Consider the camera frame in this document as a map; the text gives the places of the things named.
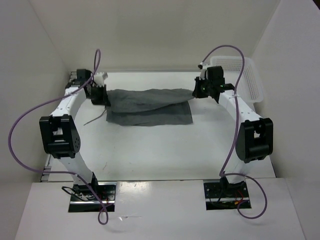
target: basket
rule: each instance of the basket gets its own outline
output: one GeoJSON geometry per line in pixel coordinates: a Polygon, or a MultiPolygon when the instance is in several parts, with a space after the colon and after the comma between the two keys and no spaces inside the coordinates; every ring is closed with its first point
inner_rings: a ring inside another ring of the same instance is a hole
{"type": "MultiPolygon", "coordinates": [[[[213,56],[210,59],[210,65],[221,66],[225,73],[240,73],[242,59],[237,56],[213,56]]],[[[261,78],[251,58],[244,58],[244,70],[237,92],[247,103],[259,103],[264,99],[261,78]]]]}

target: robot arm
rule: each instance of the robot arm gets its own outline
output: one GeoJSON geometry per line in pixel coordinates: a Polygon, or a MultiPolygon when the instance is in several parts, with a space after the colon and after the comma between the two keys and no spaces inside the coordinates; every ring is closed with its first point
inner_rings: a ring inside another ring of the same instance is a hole
{"type": "MultiPolygon", "coordinates": [[[[67,84],[64,95],[69,95],[77,90],[90,76],[91,72],[88,70],[77,70],[77,79],[67,84]]],[[[77,173],[83,177],[95,191],[98,181],[79,152],[81,140],[74,119],[80,106],[88,97],[91,98],[92,103],[96,103],[98,99],[103,97],[100,94],[97,96],[97,93],[105,92],[103,88],[105,77],[105,74],[98,73],[95,75],[95,87],[92,85],[87,86],[77,93],[64,98],[49,116],[43,116],[39,121],[45,152],[58,159],[69,172],[77,173]]],[[[77,190],[83,194],[90,193],[86,185],[78,177],[72,175],[72,178],[74,187],[77,190]]]]}
{"type": "MultiPolygon", "coordinates": [[[[237,120],[235,87],[225,83],[224,71],[221,66],[207,67],[195,78],[192,95],[195,98],[212,97],[223,106],[232,118],[237,120]]],[[[235,151],[237,158],[231,158],[226,173],[247,175],[255,162],[263,160],[273,152],[273,122],[270,118],[262,118],[256,114],[245,101],[237,95],[239,111],[239,130],[235,151]]],[[[228,176],[229,183],[243,181],[240,176],[228,176]]]]}

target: wire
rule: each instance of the wire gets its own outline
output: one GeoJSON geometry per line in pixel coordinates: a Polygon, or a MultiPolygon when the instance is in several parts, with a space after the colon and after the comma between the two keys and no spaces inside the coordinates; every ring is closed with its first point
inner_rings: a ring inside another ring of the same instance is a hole
{"type": "Polygon", "coordinates": [[[218,200],[217,200],[216,202],[211,202],[211,198],[209,198],[210,203],[211,203],[213,206],[215,206],[216,204],[218,204],[218,203],[220,202],[221,197],[222,197],[222,193],[223,193],[223,189],[221,190],[220,195],[219,195],[219,198],[218,198],[218,200]]]}
{"type": "Polygon", "coordinates": [[[93,79],[93,76],[96,74],[97,70],[98,70],[98,67],[100,65],[100,60],[101,60],[101,51],[100,49],[97,49],[95,51],[95,54],[94,54],[94,70],[93,70],[93,73],[91,75],[91,77],[82,85],[80,86],[77,90],[71,92],[70,94],[67,94],[65,96],[60,96],[60,97],[57,97],[57,98],[54,98],[52,100],[49,100],[49,101],[46,101],[44,103],[41,103],[39,105],[36,105],[32,108],[30,108],[28,111],[24,112],[21,116],[19,116],[17,118],[17,120],[13,123],[10,131],[9,131],[9,135],[8,135],[8,147],[9,147],[9,151],[12,155],[12,157],[14,158],[14,160],[20,165],[22,166],[23,168],[31,171],[31,172],[34,172],[34,173],[38,173],[38,174],[70,174],[70,175],[75,175],[76,177],[78,177],[85,185],[86,187],[92,192],[93,196],[99,201],[99,203],[101,204],[102,206],[102,209],[100,210],[99,214],[98,214],[98,222],[101,224],[101,225],[106,225],[109,221],[109,215],[108,215],[108,211],[107,211],[107,208],[106,206],[104,205],[104,203],[102,202],[102,200],[98,197],[98,195],[95,193],[95,191],[93,190],[93,188],[84,180],[84,178],[80,175],[78,175],[76,172],[72,172],[72,171],[46,171],[46,170],[39,170],[39,169],[35,169],[35,168],[32,168],[32,167],[29,167],[27,165],[25,165],[22,161],[19,160],[19,158],[16,156],[14,150],[13,150],[13,147],[12,147],[12,134],[16,128],[16,126],[18,125],[18,123],[21,121],[22,118],[24,118],[27,114],[31,113],[32,111],[38,109],[38,108],[41,108],[42,106],[45,106],[47,104],[51,104],[53,102],[56,102],[56,101],[59,101],[59,100],[62,100],[62,99],[65,99],[77,92],[79,92],[81,89],[83,89],[86,85],[88,85],[92,79],[93,79]],[[101,213],[105,212],[105,216],[106,216],[106,220],[105,222],[102,222],[101,221],[101,213]]]}
{"type": "Polygon", "coordinates": [[[83,126],[85,126],[85,125],[87,125],[87,124],[89,124],[89,123],[92,123],[92,122],[94,122],[95,120],[101,118],[101,117],[105,114],[106,111],[107,111],[107,109],[105,108],[104,111],[101,113],[101,115],[99,115],[99,116],[97,116],[96,118],[94,118],[94,119],[86,122],[85,124],[83,124],[83,126]]]}
{"type": "Polygon", "coordinates": [[[81,197],[77,196],[77,194],[76,194],[77,191],[76,191],[74,188],[71,188],[71,187],[68,187],[68,186],[62,186],[61,189],[62,189],[64,192],[66,192],[67,194],[69,194],[70,196],[73,196],[73,197],[75,197],[76,199],[78,199],[78,200],[80,200],[80,201],[82,201],[82,202],[88,202],[87,200],[84,200],[84,199],[82,199],[81,197]]]}
{"type": "Polygon", "coordinates": [[[258,183],[257,180],[255,180],[254,178],[248,176],[248,175],[245,175],[245,174],[242,174],[242,173],[225,173],[225,169],[226,169],[226,166],[231,158],[231,155],[235,149],[235,146],[236,146],[236,143],[237,143],[237,138],[238,138],[238,128],[239,128],[239,103],[238,103],[238,97],[237,97],[237,88],[238,88],[238,84],[239,84],[239,81],[241,79],[241,76],[244,72],[244,69],[245,69],[245,56],[243,54],[243,52],[236,46],[233,46],[233,45],[220,45],[220,46],[217,46],[216,48],[212,49],[206,56],[205,58],[203,59],[202,63],[204,63],[207,58],[216,50],[220,49],[220,48],[232,48],[232,49],[235,49],[237,50],[240,55],[241,55],[241,59],[242,59],[242,66],[241,66],[241,70],[240,70],[240,74],[239,74],[239,77],[237,78],[236,80],[236,83],[235,83],[235,86],[234,86],[234,101],[235,101],[235,111],[236,111],[236,118],[235,118],[235,131],[234,131],[234,137],[233,137],[233,142],[232,142],[232,145],[231,145],[231,148],[229,150],[229,153],[224,161],[224,164],[220,170],[220,173],[219,173],[219,176],[221,178],[223,177],[226,177],[226,176],[242,176],[242,177],[245,177],[245,178],[248,178],[252,181],[254,181],[258,187],[261,189],[261,192],[263,194],[263,197],[264,197],[264,208],[262,210],[262,212],[260,214],[258,214],[257,216],[246,216],[244,215],[243,213],[240,212],[240,206],[241,204],[245,203],[245,202],[248,202],[249,200],[244,200],[242,202],[240,202],[238,205],[237,205],[237,210],[239,212],[239,214],[246,218],[246,219],[257,219],[257,218],[260,218],[267,210],[267,206],[268,206],[268,199],[267,199],[267,195],[266,195],[266,192],[265,190],[262,188],[262,186],[260,185],[260,183],[258,183]]]}

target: white table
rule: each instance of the white table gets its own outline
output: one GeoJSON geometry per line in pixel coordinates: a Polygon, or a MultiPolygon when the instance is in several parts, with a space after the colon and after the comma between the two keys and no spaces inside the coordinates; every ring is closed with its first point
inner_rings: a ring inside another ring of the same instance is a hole
{"type": "MultiPolygon", "coordinates": [[[[256,220],[242,218],[235,209],[207,211],[201,180],[118,182],[115,212],[109,213],[105,226],[98,223],[97,212],[68,213],[70,196],[61,186],[71,187],[71,182],[33,183],[16,240],[305,239],[286,181],[259,182],[268,208],[256,220]]],[[[254,182],[248,180],[247,188],[252,209],[243,213],[253,216],[264,200],[254,182]]]]}
{"type": "MultiPolygon", "coordinates": [[[[109,73],[107,89],[142,91],[185,88],[193,90],[199,72],[109,73]]],[[[235,83],[237,73],[225,73],[226,83],[235,83]]],[[[240,84],[241,95],[245,85],[240,84]]],[[[189,101],[193,124],[162,126],[119,126],[99,116],[103,106],[86,100],[75,124],[81,138],[80,153],[99,181],[153,181],[219,179],[219,171],[232,144],[235,121],[211,98],[189,101]]],[[[65,167],[51,159],[52,171],[65,167]]],[[[269,157],[256,161],[254,178],[274,178],[269,157]]],[[[66,174],[51,174],[49,182],[72,181],[66,174]]]]}

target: gray cloth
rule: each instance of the gray cloth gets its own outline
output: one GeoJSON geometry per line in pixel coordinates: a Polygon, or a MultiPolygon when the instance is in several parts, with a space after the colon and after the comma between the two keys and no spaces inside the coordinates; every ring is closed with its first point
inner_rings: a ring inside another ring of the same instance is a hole
{"type": "Polygon", "coordinates": [[[146,91],[107,91],[111,106],[106,120],[121,126],[187,125],[193,122],[187,89],[149,89],[146,91]]]}

